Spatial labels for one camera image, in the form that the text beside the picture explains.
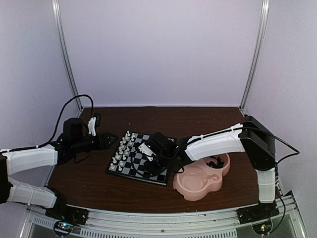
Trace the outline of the black and white chessboard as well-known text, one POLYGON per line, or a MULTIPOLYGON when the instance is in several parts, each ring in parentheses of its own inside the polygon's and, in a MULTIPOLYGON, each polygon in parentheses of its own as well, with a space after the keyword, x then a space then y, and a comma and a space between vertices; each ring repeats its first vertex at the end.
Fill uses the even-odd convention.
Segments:
POLYGON ((151 175, 148 171, 145 170, 144 163, 147 161, 147 158, 139 152, 138 145, 145 142, 147 139, 149 139, 149 134, 142 134, 138 132, 130 131, 130 134, 132 135, 134 133, 136 135, 135 139, 132 139, 133 145, 128 145, 129 140, 131 140, 131 136, 128 140, 126 140, 126 143, 124 144, 124 149, 119 150, 120 142, 122 141, 122 138, 119 142, 119 146, 116 150, 116 152, 119 153, 120 159, 117 159, 117 163, 115 165, 115 170, 110 169, 110 164, 113 163, 112 159, 109 163, 109 166, 106 170, 107 174, 124 177, 127 179, 133 179, 138 180, 142 182, 157 184, 166 186, 168 184, 168 178, 169 174, 167 171, 162 172, 158 176, 151 175), (125 153, 126 147, 129 147, 130 151, 125 153), (126 161, 122 159, 122 156, 125 155, 127 157, 126 161), (122 171, 120 172, 118 170, 118 167, 120 166, 120 161, 124 162, 124 165, 122 167, 122 171))

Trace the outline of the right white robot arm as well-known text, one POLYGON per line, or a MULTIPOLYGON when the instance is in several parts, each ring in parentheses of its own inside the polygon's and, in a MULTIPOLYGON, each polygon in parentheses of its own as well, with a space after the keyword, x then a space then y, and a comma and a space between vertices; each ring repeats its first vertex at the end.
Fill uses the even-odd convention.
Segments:
POLYGON ((159 174, 173 170, 173 188, 185 200, 197 201, 222 187, 230 167, 229 153, 246 153, 257 174, 259 204, 254 215, 264 219, 273 211, 276 160, 273 134, 253 116, 242 123, 209 134, 183 138, 175 143, 156 132, 137 147, 146 156, 147 170, 159 174))

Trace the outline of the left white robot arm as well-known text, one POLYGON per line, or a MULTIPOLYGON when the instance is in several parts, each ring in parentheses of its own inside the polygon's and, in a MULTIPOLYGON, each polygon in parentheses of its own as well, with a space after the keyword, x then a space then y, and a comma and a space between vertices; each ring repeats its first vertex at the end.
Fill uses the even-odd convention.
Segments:
POLYGON ((52 212, 60 220, 71 216, 64 195, 54 189, 18 182, 11 175, 18 172, 59 166, 74 160, 80 153, 109 149, 118 136, 109 132, 97 132, 100 120, 90 118, 87 124, 82 119, 70 118, 63 124, 63 132, 56 141, 35 147, 2 149, 0 151, 0 202, 15 202, 37 205, 52 212))

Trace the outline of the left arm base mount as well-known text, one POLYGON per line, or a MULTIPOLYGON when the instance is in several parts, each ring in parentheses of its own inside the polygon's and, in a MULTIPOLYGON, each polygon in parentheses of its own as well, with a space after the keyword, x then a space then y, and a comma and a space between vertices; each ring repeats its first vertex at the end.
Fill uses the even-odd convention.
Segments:
POLYGON ((53 208, 45 208, 45 215, 54 219, 68 222, 72 225, 85 225, 89 211, 87 209, 67 206, 65 212, 59 212, 53 208))

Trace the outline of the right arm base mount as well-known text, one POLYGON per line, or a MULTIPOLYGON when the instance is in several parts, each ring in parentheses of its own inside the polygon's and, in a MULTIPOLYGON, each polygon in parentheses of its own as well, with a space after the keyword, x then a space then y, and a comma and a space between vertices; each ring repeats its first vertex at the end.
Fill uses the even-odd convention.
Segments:
POLYGON ((237 215, 240 224, 253 223, 279 215, 279 209, 274 204, 257 204, 239 208, 237 215))

